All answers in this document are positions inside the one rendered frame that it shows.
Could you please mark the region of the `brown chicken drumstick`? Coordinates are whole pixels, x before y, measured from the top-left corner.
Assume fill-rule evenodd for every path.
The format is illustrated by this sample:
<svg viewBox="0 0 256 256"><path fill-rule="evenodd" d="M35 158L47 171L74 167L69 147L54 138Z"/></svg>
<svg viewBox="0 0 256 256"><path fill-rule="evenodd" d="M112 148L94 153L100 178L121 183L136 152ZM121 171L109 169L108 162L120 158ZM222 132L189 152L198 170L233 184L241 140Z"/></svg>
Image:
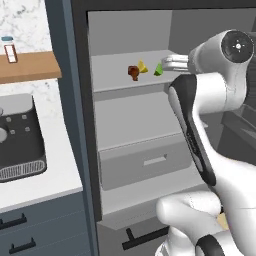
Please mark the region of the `brown chicken drumstick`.
<svg viewBox="0 0 256 256"><path fill-rule="evenodd" d="M137 66L129 66L128 74L132 77L134 81L137 81L139 76L139 68Z"/></svg>

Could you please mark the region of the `blue-grey cabinet drawer front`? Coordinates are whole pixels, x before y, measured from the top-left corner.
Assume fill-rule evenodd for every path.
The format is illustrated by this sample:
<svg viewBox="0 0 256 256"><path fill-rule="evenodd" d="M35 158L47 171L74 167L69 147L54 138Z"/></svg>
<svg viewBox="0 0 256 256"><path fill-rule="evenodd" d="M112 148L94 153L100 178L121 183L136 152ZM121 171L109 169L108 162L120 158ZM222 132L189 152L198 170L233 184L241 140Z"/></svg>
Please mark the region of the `blue-grey cabinet drawer front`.
<svg viewBox="0 0 256 256"><path fill-rule="evenodd" d="M34 238L36 246L9 254L12 243L24 244ZM89 252L83 211L0 235L0 256L82 256Z"/></svg>
<svg viewBox="0 0 256 256"><path fill-rule="evenodd" d="M75 193L57 199L48 200L20 209L0 213L0 218L17 218L22 213L27 217L27 222L5 230L0 230L0 235L28 228L46 221L66 216L84 209L82 193Z"/></svg>

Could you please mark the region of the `grey fridge shelf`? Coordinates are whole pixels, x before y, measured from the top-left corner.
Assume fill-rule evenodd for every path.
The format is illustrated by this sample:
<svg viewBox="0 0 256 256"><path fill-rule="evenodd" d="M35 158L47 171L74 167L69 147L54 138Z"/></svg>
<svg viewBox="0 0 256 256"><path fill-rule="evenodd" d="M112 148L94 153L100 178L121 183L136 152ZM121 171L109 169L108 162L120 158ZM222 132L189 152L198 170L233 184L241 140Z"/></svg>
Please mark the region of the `grey fridge shelf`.
<svg viewBox="0 0 256 256"><path fill-rule="evenodd" d="M136 88L141 86L171 82L185 71L164 71L155 76L154 72L161 60L170 55L170 50L99 55L91 57L92 86L95 93ZM148 71L134 81L128 74L128 67L135 66L142 60Z"/></svg>
<svg viewBox="0 0 256 256"><path fill-rule="evenodd" d="M181 133L164 92L98 101L95 115L100 150Z"/></svg>

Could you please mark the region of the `wooden wall shelf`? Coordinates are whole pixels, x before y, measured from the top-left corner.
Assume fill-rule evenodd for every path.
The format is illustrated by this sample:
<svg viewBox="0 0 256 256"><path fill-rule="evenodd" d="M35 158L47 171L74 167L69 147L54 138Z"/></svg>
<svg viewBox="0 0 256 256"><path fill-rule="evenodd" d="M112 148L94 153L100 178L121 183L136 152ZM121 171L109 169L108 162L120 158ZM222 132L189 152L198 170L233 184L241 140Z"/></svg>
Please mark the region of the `wooden wall shelf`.
<svg viewBox="0 0 256 256"><path fill-rule="evenodd" d="M17 63L0 55L0 84L61 78L61 69L52 51L21 53Z"/></svg>

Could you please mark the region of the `black coffee machine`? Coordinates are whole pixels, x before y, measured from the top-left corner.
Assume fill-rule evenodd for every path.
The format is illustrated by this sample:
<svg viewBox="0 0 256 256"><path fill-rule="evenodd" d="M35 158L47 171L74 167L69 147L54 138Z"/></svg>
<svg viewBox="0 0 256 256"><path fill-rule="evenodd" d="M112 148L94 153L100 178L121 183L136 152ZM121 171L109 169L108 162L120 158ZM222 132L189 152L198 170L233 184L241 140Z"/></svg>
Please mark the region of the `black coffee machine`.
<svg viewBox="0 0 256 256"><path fill-rule="evenodd" d="M45 144L31 94L0 96L0 183L47 169Z"/></svg>

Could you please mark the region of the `grey freezer drawer front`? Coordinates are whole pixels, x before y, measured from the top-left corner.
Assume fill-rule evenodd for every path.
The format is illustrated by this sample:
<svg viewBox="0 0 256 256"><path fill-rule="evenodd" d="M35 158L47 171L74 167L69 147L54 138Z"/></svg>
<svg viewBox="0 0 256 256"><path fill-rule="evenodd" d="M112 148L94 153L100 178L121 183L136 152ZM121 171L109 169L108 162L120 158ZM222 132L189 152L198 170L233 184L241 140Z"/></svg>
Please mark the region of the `grey freezer drawer front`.
<svg viewBox="0 0 256 256"><path fill-rule="evenodd" d="M156 217L134 224L114 227L104 221L97 223L99 256L155 256L156 249L165 241L167 235L141 244L129 250L122 248L122 243L128 240L126 229L130 228L135 237L167 227Z"/></svg>

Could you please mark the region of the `dark grey open fridge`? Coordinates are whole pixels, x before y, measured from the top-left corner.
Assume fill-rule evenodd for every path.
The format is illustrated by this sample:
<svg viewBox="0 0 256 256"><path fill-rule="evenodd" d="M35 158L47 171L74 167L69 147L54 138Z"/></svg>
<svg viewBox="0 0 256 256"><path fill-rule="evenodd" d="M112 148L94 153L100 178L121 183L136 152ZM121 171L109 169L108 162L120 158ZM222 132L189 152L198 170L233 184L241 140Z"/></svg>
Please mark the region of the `dark grey open fridge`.
<svg viewBox="0 0 256 256"><path fill-rule="evenodd" d="M59 85L64 118L84 186L91 256L99 256L98 222L117 227L152 217L158 219L156 204L160 198L207 191L209 187L190 153L192 163L186 169L112 190L102 188L99 155L102 150L98 148L95 103L157 92L168 96L168 87L178 76L164 84L95 93L91 57L160 50L188 56L221 32L256 32L256 8L235 9L231 0L45 2L52 47L62 71ZM223 115L236 110L200 116L217 153Z"/></svg>

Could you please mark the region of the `grey fridge crisper drawer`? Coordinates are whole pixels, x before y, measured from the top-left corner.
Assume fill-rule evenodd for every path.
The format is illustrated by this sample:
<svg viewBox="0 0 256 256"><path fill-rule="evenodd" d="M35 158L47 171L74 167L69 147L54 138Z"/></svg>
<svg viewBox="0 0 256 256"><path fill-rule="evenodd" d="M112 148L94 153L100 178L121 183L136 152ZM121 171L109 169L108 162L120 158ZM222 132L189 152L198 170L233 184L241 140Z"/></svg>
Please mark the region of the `grey fridge crisper drawer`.
<svg viewBox="0 0 256 256"><path fill-rule="evenodd" d="M182 136L169 136L102 150L101 184L112 190L191 166L189 149ZM166 156L166 161L143 166L145 160Z"/></svg>

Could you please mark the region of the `jar with white label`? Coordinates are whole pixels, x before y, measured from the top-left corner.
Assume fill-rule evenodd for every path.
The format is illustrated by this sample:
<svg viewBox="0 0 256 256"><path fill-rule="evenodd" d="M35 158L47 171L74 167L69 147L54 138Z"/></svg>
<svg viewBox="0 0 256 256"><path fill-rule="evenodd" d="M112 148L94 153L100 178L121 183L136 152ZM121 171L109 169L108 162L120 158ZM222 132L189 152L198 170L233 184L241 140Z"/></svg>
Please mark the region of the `jar with white label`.
<svg viewBox="0 0 256 256"><path fill-rule="evenodd" d="M14 46L13 38L11 36L3 36L1 38L5 54L9 63L17 63L18 57L16 53L16 48Z"/></svg>

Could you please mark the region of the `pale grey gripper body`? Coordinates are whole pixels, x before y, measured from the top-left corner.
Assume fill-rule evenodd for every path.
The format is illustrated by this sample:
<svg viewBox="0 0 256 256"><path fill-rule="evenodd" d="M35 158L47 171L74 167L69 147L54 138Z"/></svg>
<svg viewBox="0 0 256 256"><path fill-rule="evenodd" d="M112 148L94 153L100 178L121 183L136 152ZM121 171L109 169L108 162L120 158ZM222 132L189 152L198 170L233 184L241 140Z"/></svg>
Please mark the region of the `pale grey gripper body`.
<svg viewBox="0 0 256 256"><path fill-rule="evenodd" d="M170 54L161 60L164 70L188 70L188 56Z"/></svg>

